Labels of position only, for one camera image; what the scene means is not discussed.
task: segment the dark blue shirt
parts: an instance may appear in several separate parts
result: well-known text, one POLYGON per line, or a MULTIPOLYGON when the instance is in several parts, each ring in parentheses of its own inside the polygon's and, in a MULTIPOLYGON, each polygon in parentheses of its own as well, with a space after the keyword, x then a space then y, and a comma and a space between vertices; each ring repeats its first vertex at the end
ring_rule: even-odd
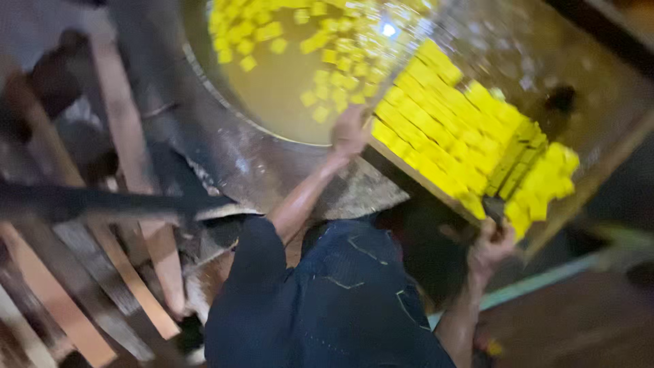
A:
POLYGON ((273 225, 245 221, 207 320, 209 367, 454 367, 388 232, 339 220, 315 238, 286 269, 273 225))

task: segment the man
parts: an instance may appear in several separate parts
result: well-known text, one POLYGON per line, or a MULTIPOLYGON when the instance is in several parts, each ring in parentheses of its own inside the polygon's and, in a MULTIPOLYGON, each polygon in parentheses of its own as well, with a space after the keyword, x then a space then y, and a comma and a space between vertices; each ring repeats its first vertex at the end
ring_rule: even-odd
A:
POLYGON ((468 254, 468 277, 432 332, 416 285, 388 232, 367 221, 328 223, 286 269, 284 245, 336 172, 370 136, 362 105, 332 132, 332 152, 267 218, 244 224, 229 278, 211 307, 210 367, 458 367, 471 365, 483 290, 513 250, 513 229, 488 219, 468 254))

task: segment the tray of yellow tofu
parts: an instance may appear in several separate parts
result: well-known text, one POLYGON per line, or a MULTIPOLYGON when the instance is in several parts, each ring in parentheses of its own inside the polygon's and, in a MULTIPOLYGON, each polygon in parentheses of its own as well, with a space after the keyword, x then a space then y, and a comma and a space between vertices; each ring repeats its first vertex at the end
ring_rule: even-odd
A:
POLYGON ((506 201, 517 239, 547 206, 574 192, 573 150, 461 71, 430 39, 375 108, 374 139, 478 219, 484 195, 506 201))

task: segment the man's arm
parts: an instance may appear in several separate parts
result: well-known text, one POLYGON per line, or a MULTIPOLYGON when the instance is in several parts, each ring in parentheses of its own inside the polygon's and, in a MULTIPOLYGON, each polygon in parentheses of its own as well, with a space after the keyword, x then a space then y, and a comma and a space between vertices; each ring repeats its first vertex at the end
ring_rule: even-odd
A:
POLYGON ((268 214, 284 244, 307 221, 318 197, 338 170, 364 150, 371 128, 362 127, 367 118, 364 109, 364 105, 350 105, 341 114, 332 131, 332 152, 327 159, 268 214))
POLYGON ((481 298, 500 261, 513 253, 514 234, 506 222, 498 229, 492 219, 484 220, 481 234, 468 253, 466 283, 434 330, 457 368, 470 368, 472 364, 472 340, 481 298))

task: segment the man's hand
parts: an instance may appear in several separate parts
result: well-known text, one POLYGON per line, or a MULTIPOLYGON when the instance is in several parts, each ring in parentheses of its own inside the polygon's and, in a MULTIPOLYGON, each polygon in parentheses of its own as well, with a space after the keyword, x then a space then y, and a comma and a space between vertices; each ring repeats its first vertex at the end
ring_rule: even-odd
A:
POLYGON ((368 119, 365 105, 350 105, 336 120, 332 130, 334 153, 348 161, 359 155, 370 138, 372 124, 364 127, 368 119))
POLYGON ((500 262, 515 251, 515 230, 504 220, 498 228, 490 217, 481 223, 481 234, 468 253, 469 277, 484 288, 500 262))

